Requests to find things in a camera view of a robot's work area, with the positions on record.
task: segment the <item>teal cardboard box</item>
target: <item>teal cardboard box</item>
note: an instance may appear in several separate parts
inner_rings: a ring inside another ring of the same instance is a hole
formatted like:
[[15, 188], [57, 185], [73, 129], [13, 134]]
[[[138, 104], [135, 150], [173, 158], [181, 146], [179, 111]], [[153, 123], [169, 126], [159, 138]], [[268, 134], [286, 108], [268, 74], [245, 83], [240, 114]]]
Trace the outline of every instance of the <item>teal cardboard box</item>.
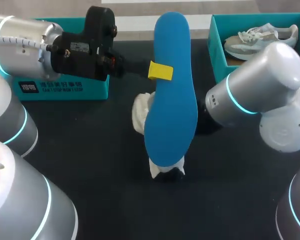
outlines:
[[295, 46], [300, 55], [300, 13], [256, 13], [256, 14], [216, 14], [212, 15], [208, 37], [208, 50], [215, 81], [221, 82], [239, 65], [229, 65], [224, 53], [224, 41], [238, 32], [247, 31], [270, 23], [276, 28], [298, 26], [298, 42]]
[[[84, 17], [42, 19], [57, 23], [71, 33], [81, 33], [85, 25]], [[61, 75], [57, 81], [15, 77], [12, 88], [21, 101], [105, 100], [108, 98], [109, 76], [106, 81], [70, 75]]]

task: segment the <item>shoelace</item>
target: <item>shoelace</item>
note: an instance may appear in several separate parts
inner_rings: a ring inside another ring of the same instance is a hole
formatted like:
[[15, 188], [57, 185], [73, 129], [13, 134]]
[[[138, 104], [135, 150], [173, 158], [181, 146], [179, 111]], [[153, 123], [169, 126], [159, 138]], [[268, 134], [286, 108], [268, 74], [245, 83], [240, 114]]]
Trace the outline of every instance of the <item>shoelace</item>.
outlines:
[[263, 34], [260, 32], [255, 32], [256, 27], [250, 28], [248, 31], [239, 31], [238, 36], [242, 42], [251, 42], [251, 40], [263, 39]]

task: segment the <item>black table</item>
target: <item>black table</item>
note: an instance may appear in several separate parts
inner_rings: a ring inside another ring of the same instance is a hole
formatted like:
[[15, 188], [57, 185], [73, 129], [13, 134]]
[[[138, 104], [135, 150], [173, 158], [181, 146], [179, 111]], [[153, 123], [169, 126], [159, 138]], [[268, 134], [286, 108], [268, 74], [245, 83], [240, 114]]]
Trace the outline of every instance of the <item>black table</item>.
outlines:
[[[115, 42], [129, 57], [153, 56], [151, 41]], [[192, 41], [198, 95], [215, 84], [206, 40]], [[27, 157], [78, 211], [78, 240], [279, 240], [277, 203], [300, 167], [300, 151], [262, 141], [259, 118], [196, 136], [179, 183], [157, 183], [144, 137], [131, 121], [134, 98], [153, 82], [110, 79], [106, 101], [24, 102], [39, 131]]]

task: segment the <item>gray sneaker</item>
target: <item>gray sneaker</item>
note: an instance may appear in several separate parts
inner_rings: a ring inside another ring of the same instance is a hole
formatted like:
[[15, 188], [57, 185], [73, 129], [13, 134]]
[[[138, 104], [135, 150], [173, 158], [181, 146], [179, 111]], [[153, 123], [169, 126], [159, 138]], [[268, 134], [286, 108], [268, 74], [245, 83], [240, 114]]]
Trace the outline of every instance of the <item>gray sneaker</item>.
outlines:
[[292, 25], [288, 28], [277, 28], [270, 23], [253, 27], [248, 31], [238, 32], [237, 36], [228, 37], [224, 50], [237, 59], [249, 60], [254, 54], [277, 41], [294, 48], [298, 41], [298, 27]]

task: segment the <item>shoe insole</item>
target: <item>shoe insole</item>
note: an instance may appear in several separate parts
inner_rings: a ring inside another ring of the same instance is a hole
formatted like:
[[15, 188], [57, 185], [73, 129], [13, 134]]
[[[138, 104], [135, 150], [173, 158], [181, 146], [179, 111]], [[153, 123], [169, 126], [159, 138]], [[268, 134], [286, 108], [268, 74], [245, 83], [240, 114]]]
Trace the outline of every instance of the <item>shoe insole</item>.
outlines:
[[154, 164], [178, 162], [194, 138], [198, 108], [191, 72], [191, 38], [186, 18], [162, 15], [154, 28], [154, 59], [173, 67], [171, 81], [157, 79], [153, 104], [145, 120], [146, 151]]

